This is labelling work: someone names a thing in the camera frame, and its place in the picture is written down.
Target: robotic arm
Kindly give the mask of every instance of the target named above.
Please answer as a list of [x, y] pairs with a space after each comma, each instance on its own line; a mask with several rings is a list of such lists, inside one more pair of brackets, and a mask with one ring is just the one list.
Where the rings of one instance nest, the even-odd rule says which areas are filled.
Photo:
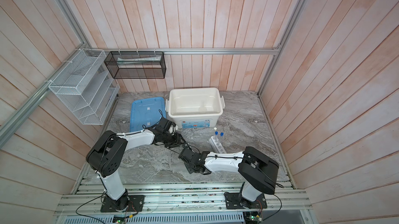
[[[104, 199], [106, 207], [102, 212], [125, 211], [129, 204], [128, 192], [123, 186], [118, 173], [125, 150], [142, 145], [165, 145], [166, 148], [183, 147], [179, 158], [184, 162], [188, 172], [208, 175], [215, 171], [230, 171], [240, 173], [246, 180], [240, 193], [225, 193], [226, 207], [256, 208], [256, 200], [262, 202], [262, 193], [274, 194], [278, 163], [253, 147], [246, 147], [243, 152], [219, 154], [205, 151], [195, 152], [184, 140], [181, 134], [175, 132], [176, 124], [161, 118], [161, 120], [139, 132], [114, 133], [106, 131], [99, 138], [86, 161], [100, 177], [106, 189]], [[142, 209], [142, 200], [135, 209]]]

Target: wire basket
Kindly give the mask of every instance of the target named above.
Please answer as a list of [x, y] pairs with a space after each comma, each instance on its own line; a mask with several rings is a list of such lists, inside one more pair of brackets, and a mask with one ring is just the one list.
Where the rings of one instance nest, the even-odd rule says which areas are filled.
[[53, 80], [50, 90], [55, 94], [82, 94], [104, 59], [104, 50], [82, 49]]
[[112, 51], [105, 65], [113, 78], [165, 78], [163, 52]]
[[103, 50], [83, 49], [49, 85], [82, 124], [102, 125], [119, 91], [107, 70], [99, 71]]

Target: wooden wall panel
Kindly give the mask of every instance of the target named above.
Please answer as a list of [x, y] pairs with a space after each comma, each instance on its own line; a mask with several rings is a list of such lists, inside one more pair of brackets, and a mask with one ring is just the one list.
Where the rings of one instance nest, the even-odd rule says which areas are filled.
[[[93, 47], [275, 47], [298, 0], [67, 0]], [[269, 55], [165, 56], [165, 79], [127, 92], [217, 87], [258, 91]]]
[[397, 222], [398, 2], [309, 0], [262, 92], [320, 223]]
[[[0, 125], [78, 46], [55, 0], [0, 0]], [[48, 223], [61, 195], [70, 193], [96, 128], [82, 125], [55, 95], [46, 98], [0, 151], [2, 220]]]

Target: vent grille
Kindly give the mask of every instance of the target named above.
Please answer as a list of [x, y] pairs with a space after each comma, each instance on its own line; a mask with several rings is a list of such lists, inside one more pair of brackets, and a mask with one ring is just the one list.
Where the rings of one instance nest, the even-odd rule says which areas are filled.
[[[113, 214], [92, 215], [92, 216], [99, 220], [102, 220], [105, 223], [112, 223], [112, 220], [114, 218]], [[101, 223], [101, 222], [97, 221], [96, 219], [83, 217], [83, 216], [68, 216], [64, 222], [64, 224], [80, 224], [80, 223]]]
[[[112, 223], [114, 215], [93, 215], [105, 223]], [[210, 224], [210, 223], [242, 223], [244, 216], [242, 212], [223, 212], [223, 213], [171, 213], [171, 214], [139, 214], [127, 220], [127, 223], [163, 224], [163, 223], [190, 223], [190, 224]], [[69, 216], [64, 224], [85, 224], [100, 223], [89, 217]]]

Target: blue lid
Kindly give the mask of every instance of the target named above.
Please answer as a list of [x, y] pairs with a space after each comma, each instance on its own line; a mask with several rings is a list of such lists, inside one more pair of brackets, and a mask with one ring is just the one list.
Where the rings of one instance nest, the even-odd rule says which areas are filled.
[[165, 100], [163, 97], [145, 98], [132, 103], [130, 114], [130, 132], [137, 132], [146, 127], [156, 124], [161, 119], [161, 110], [166, 118]]

